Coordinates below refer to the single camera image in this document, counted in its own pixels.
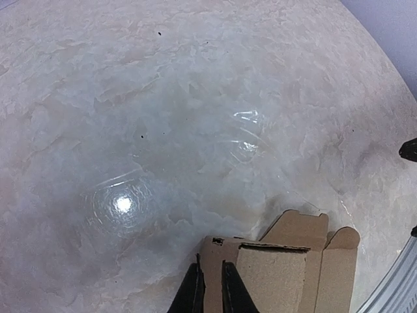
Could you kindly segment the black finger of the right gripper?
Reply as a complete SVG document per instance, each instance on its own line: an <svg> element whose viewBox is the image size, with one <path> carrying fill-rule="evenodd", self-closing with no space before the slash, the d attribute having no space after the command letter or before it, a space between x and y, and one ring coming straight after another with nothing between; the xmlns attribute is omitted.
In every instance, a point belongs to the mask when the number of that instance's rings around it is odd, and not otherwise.
<svg viewBox="0 0 417 313"><path fill-rule="evenodd" d="M405 142L399 149L399 156L411 162L417 162L417 138Z"/></svg>

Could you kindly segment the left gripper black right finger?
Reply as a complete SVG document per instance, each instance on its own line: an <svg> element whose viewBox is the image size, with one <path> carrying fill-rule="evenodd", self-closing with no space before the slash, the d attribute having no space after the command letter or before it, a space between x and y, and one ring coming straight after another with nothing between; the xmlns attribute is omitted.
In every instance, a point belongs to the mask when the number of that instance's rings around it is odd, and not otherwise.
<svg viewBox="0 0 417 313"><path fill-rule="evenodd" d="M259 313L235 264L222 262L222 308L225 313Z"/></svg>

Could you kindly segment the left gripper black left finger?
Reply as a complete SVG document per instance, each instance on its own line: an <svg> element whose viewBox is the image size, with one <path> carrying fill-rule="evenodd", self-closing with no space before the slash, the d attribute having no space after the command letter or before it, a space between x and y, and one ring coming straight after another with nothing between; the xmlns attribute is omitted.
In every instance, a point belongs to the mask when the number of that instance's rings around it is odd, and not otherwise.
<svg viewBox="0 0 417 313"><path fill-rule="evenodd" d="M193 262L169 307L168 313L203 313L205 296L205 279L201 269L201 256L195 255Z"/></svg>

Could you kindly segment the brown cardboard box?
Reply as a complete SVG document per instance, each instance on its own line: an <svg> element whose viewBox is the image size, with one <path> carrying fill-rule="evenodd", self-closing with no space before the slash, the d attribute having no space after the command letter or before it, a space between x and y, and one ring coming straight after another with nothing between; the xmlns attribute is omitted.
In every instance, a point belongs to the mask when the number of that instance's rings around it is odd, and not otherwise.
<svg viewBox="0 0 417 313"><path fill-rule="evenodd" d="M258 241L208 236L201 246L205 312L222 311L222 263L231 262L260 312L348 312L359 233L328 231L328 215L285 211Z"/></svg>

